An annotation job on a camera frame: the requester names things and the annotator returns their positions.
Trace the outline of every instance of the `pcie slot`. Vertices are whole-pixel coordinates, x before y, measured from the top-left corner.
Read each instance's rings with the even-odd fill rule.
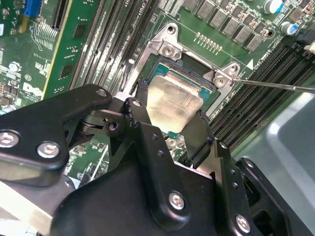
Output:
[[[315,72],[314,68],[310,68],[307,73],[302,75],[302,80],[300,80],[295,85],[300,86],[302,85],[311,75],[313,75]],[[267,110],[264,112],[263,115],[260,116],[259,122],[255,122],[251,125],[250,128],[246,130],[246,132],[241,135],[240,137],[236,137],[234,140],[232,140],[232,144],[230,145],[230,149],[234,150],[248,135],[250,135],[252,132],[256,130],[257,123],[260,123],[264,120],[266,120],[283,102],[285,102],[290,95],[292,95],[293,92],[291,91],[281,91],[280,95],[275,99],[277,101],[272,103],[272,106],[268,107]]]
[[[108,26],[105,29],[105,34],[102,37],[101,43],[99,44],[97,48],[96,55],[93,59],[92,65],[89,69],[88,74],[86,75],[86,81],[84,84],[91,84],[92,82],[94,84],[98,84],[97,80],[94,80],[95,74],[96,74],[96,69],[99,66],[99,63],[101,61],[102,55],[104,54],[105,47],[107,43],[109,42],[110,36],[114,31],[117,32],[117,24],[119,24],[121,21],[118,20],[118,16],[122,10],[124,1],[123,0],[118,0],[118,2],[115,5],[114,11],[110,16],[110,22]]]
[[[82,72],[81,69],[84,67],[84,64],[87,61],[87,56],[88,56],[88,52],[89,52],[87,49],[90,48],[90,46],[92,44],[92,40],[95,37],[97,26],[100,24],[101,13],[104,14],[103,11],[104,11],[104,8],[105,8],[105,1],[106,0],[100,0],[100,2],[99,2],[98,8],[96,10],[96,14],[94,16],[94,19],[93,19],[93,22],[92,22],[92,25],[91,25],[90,32],[89,32],[87,40],[85,42],[86,50],[83,50],[81,55],[80,55],[80,59],[79,59],[79,62],[77,64],[77,67],[76,67],[76,70],[75,70],[75,74],[74,74],[74,76],[72,78],[72,82],[71,82],[69,90],[72,90],[74,88],[77,88],[77,87],[83,85],[83,81],[82,81],[82,84],[79,84],[81,82],[81,81],[79,81],[79,76],[80,76],[80,74]]]
[[[56,9],[55,9],[55,14],[53,18],[53,24],[52,28],[55,30],[61,30],[63,26],[63,21],[65,17],[65,13],[67,11],[67,7],[69,4],[69,0],[58,0]]]
[[[277,80],[281,77],[283,72],[285,72],[292,64],[298,60],[297,55],[289,55],[288,58],[284,58],[284,60],[280,61],[280,64],[283,66],[274,67],[274,69],[268,75],[268,82],[276,83]],[[234,116],[233,119],[229,119],[229,122],[226,122],[224,126],[221,127],[220,131],[217,131],[217,136],[222,137],[227,132],[227,130],[232,130],[236,124],[239,125],[238,122],[244,120],[243,117],[247,117],[247,112],[257,104],[257,102],[265,95],[267,91],[270,91],[267,87],[255,87],[250,97],[247,97],[247,100],[242,103],[242,108],[234,109],[235,111],[239,110],[237,114],[231,114]]]
[[[267,74],[272,68],[274,68],[287,53],[289,49],[283,45],[279,45],[268,57],[268,63],[263,63],[249,78],[253,81],[264,81]],[[224,107],[217,117],[211,122],[212,131],[216,132],[225,121],[231,116],[233,109],[238,108],[242,105],[243,101],[253,92],[256,86],[242,86],[240,90],[236,93],[233,99]]]

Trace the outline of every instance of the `black memory slot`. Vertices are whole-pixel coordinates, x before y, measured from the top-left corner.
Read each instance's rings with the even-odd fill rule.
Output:
[[[290,84],[294,83],[294,78],[299,71],[299,57],[297,55],[291,55],[286,61],[283,62],[284,68],[278,69],[275,73],[271,74],[271,77],[274,79],[272,83],[283,83],[283,84]],[[296,68],[295,71],[289,75],[288,69],[290,66],[294,66]],[[235,126],[232,126],[230,130],[226,132],[222,132],[221,135],[227,140],[230,141],[231,136],[234,134],[239,133],[243,127],[251,121],[257,118],[257,114],[261,110],[261,108],[265,105],[270,106],[269,102],[273,96],[276,96],[279,91],[277,89],[268,88],[268,87],[260,87],[258,92],[253,97],[251,103],[249,103],[246,107],[242,109],[242,119],[237,118],[238,123]]]
[[[114,25],[117,22],[117,17],[119,15],[119,12],[122,8],[123,3],[124,3],[123,0],[118,0],[118,1],[115,1],[115,4],[111,4],[110,8],[112,11],[111,11],[111,14],[107,15],[108,16],[108,18],[107,18],[108,23],[106,24],[104,34],[103,34],[102,39],[101,39],[101,41],[97,47],[98,52],[103,52],[105,50],[105,46],[109,40],[109,37],[112,33]],[[94,57],[92,65],[86,74],[86,80],[84,81],[84,84],[91,84],[92,83],[93,75],[96,71],[96,68],[97,68],[98,63],[100,61],[100,58],[101,57],[99,57],[99,58]]]
[[[123,27],[123,29],[122,29],[119,37],[118,37],[117,42],[114,45],[114,48],[112,50],[110,58],[115,59],[118,56],[119,52],[121,52],[121,50],[124,47],[126,47],[127,37],[133,33],[132,25],[135,24],[135,22],[137,20],[136,18],[139,17],[142,3],[143,3],[143,1],[135,1],[135,3],[133,4],[132,9],[131,9],[128,17],[127,17],[128,20],[126,21],[126,23],[125,23],[125,25],[124,25],[124,27]],[[99,84],[101,86],[105,82],[108,74],[110,73],[111,68],[112,68],[112,64],[110,64],[110,66],[107,67],[106,70],[103,71],[103,74],[101,76],[101,80],[99,82]]]
[[[283,45],[279,45],[268,57],[268,61],[263,64],[250,76],[250,80],[264,81],[268,72],[277,65],[282,57],[289,52],[289,49]],[[242,86],[232,100],[224,107],[224,109],[211,122],[213,132],[216,132],[231,115],[231,112],[242,105],[244,99],[249,96],[254,90],[255,86]]]
[[[136,51],[140,40],[142,38],[143,33],[147,29],[150,20],[155,13],[157,7],[159,4],[159,0],[153,0],[151,4],[149,4],[149,7],[146,9],[146,13],[143,14],[143,18],[140,21],[140,24],[138,24],[135,33],[132,36],[132,39],[130,39],[130,43],[128,45],[128,48],[125,50],[122,56],[122,62],[126,62],[126,60],[130,59],[134,52]]]
[[[276,66],[272,69],[272,71],[270,72],[270,75],[268,76],[268,80],[267,82],[270,83],[283,83],[282,80],[279,80],[279,77],[283,74],[284,71],[288,70],[294,62],[296,62],[298,60],[298,56],[297,55],[289,55],[286,58],[282,58],[282,60],[280,61],[280,64],[283,65],[282,66]],[[258,103],[258,107],[260,106],[259,101],[261,100],[261,98],[265,97],[265,93],[267,91],[270,91],[268,87],[259,87],[256,86],[253,89],[253,92],[251,93],[250,96],[248,96],[246,98],[246,101],[244,101],[242,103],[242,108],[241,109],[236,109],[234,110],[234,112],[232,113],[232,117],[230,118],[228,122],[226,122],[224,124],[224,126],[222,126],[218,131],[217,134],[218,136],[226,136],[229,134],[229,132],[232,132],[232,130],[234,130],[232,127],[234,126],[240,126],[240,123],[248,117],[247,112],[254,106],[256,106],[256,104]]]
[[[309,68],[303,75],[300,75],[299,82],[296,82],[296,86],[302,85],[308,78],[314,74],[314,68]],[[239,133],[230,143],[231,149],[234,150],[248,135],[254,132],[266,119],[282,104],[284,103],[294,92],[277,89],[278,95],[269,104],[270,106],[265,107],[265,109],[258,115],[259,120],[253,121],[249,124],[249,127],[244,131],[244,133]]]

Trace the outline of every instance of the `green circuit board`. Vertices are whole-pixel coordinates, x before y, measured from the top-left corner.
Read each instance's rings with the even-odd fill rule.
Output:
[[[2,107],[23,107],[88,83],[115,94],[125,61],[137,65],[147,43],[168,23],[177,25],[181,45],[217,68],[236,62],[238,78],[250,79],[285,36],[283,22],[302,30],[315,19],[311,0],[287,0],[277,14],[264,12],[265,1],[249,0],[43,0],[36,17],[23,15],[23,3],[0,4],[1,14],[10,8],[0,20]],[[157,61],[150,55],[137,79],[152,75]],[[240,87],[233,88],[210,120]],[[202,108],[217,96],[213,92]],[[101,175],[108,167],[107,144],[107,138],[98,136],[72,150],[65,173],[81,182]],[[173,157],[184,151],[178,148]]]

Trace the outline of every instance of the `metal bracket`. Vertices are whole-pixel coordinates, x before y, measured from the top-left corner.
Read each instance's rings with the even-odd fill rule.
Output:
[[[173,61],[177,61],[182,58],[182,53],[184,53],[195,59],[196,61],[200,62],[201,64],[205,65],[209,69],[214,70],[219,77],[224,77],[230,81],[233,79],[231,76],[234,77],[235,75],[235,78],[237,77],[240,70],[240,66],[237,63],[234,62],[233,65],[231,65],[231,63],[223,69],[215,66],[214,64],[205,60],[203,57],[197,55],[185,46],[178,43],[178,32],[178,26],[175,23],[168,23],[156,34],[156,36],[152,38],[152,40],[147,43],[144,52],[142,53],[126,83],[124,93],[131,93],[132,88],[145,63],[147,62],[150,54],[162,55],[166,58],[172,59]],[[232,66],[236,66],[237,70],[231,73],[230,68]]]
[[[207,110],[207,116],[210,116],[232,91],[234,86],[232,80],[237,78],[240,69],[241,68],[238,63],[232,62],[220,71],[217,71],[214,77],[211,72],[203,75],[203,77],[212,82],[220,92],[219,97],[213,102],[213,104],[211,104],[210,108]]]

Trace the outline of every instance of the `screw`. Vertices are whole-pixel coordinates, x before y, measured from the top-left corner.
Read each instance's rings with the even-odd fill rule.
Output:
[[[246,164],[247,164],[249,167],[254,168],[254,165],[252,164],[252,162],[246,161]]]
[[[11,148],[18,144],[20,138],[12,132],[0,133],[0,148]]]
[[[182,210],[185,207],[185,201],[182,198],[181,195],[178,193],[171,193],[169,195],[169,202],[171,203],[172,207],[174,207],[176,210]]]
[[[236,216],[236,223],[243,232],[248,234],[251,231],[248,221],[241,215]]]
[[[96,93],[102,97],[106,97],[106,92],[102,89],[97,90]]]
[[[221,145],[222,148],[227,149],[227,146],[226,146],[225,143],[220,142],[220,145]]]
[[[236,72],[237,71],[237,66],[235,66],[235,65],[231,66],[230,71],[231,72]]]
[[[141,107],[142,106],[141,103],[139,101],[137,101],[137,100],[133,100],[132,103],[134,105],[136,105],[137,107]]]
[[[224,79],[216,79],[214,82],[217,87],[223,87],[226,84]]]
[[[172,57],[173,54],[174,54],[174,49],[171,48],[170,46],[166,46],[166,47],[163,49],[163,54],[164,54],[166,57]]]
[[[44,158],[54,158],[58,156],[59,152],[59,147],[51,142],[42,143],[37,148],[38,155]]]

